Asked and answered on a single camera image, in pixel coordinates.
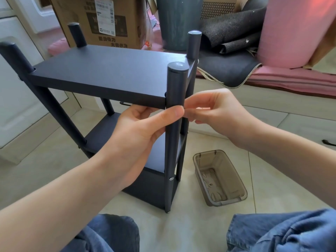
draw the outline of black shelf unit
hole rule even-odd
[[[107,142],[120,116],[114,112],[110,99],[165,109],[183,105],[184,99],[193,94],[199,31],[188,33],[185,55],[87,45],[78,23],[70,23],[69,29],[77,47],[35,67],[14,43],[1,42],[0,54],[87,157]],[[107,115],[83,137],[48,88],[100,97]],[[166,127],[144,170],[124,189],[126,193],[170,211],[181,180],[188,125],[188,120],[181,118]]]

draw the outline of forearm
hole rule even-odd
[[[92,158],[0,211],[2,251],[60,251],[119,192]]]
[[[262,122],[243,148],[336,207],[336,151]]]

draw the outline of person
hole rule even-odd
[[[139,231],[131,218],[97,214],[135,181],[165,126],[182,116],[209,124],[336,205],[336,152],[259,121],[229,90],[196,93],[185,100],[184,108],[174,106],[149,117],[153,111],[132,105],[95,156],[1,210],[1,250],[139,251]],[[235,215],[227,245],[231,252],[334,251],[335,237],[332,209]]]

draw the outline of shelf post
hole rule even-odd
[[[188,33],[187,59],[194,61],[194,66],[192,68],[192,72],[190,74],[191,76],[190,82],[189,82],[187,91],[185,93],[186,98],[188,98],[194,93],[197,63],[198,63],[198,54],[200,51],[200,44],[201,44],[201,36],[202,36],[202,33],[197,30],[190,31]],[[178,182],[181,181],[184,153],[186,151],[186,144],[187,144],[188,128],[189,128],[189,121],[187,118],[183,118],[182,125],[181,125],[181,134],[185,136],[185,140],[184,140],[183,147],[181,149],[180,156],[177,161],[176,179]]]
[[[93,153],[84,149],[86,139],[82,136],[80,131],[71,121],[64,109],[55,99],[53,94],[48,88],[35,86],[29,79],[28,74],[35,71],[35,68],[31,66],[23,53],[19,50],[15,43],[1,42],[0,54],[9,63],[9,65],[18,74],[19,78],[29,87],[29,89],[35,94],[35,96],[42,102],[46,109],[52,114],[57,122],[64,128],[64,130],[75,141],[78,147],[86,154],[87,157],[92,157]]]
[[[72,38],[74,39],[76,46],[78,48],[85,47],[87,45],[84,34],[82,32],[79,23],[72,22],[68,24],[69,30],[71,32]],[[109,116],[114,114],[114,110],[111,101],[105,98],[100,98],[103,102],[104,108]]]
[[[168,64],[167,71],[167,92],[166,108],[176,105],[184,105],[185,92],[187,87],[189,65],[182,62],[172,62]],[[165,144],[165,211],[170,212],[174,173],[176,166],[177,149],[180,139],[182,118],[166,126],[166,144]]]

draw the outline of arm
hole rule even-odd
[[[336,207],[336,151],[261,122],[227,89],[197,93],[184,107],[190,121],[209,124]]]
[[[91,159],[0,211],[1,251],[60,251],[138,177],[165,126],[183,115],[175,106],[149,118],[131,106]]]

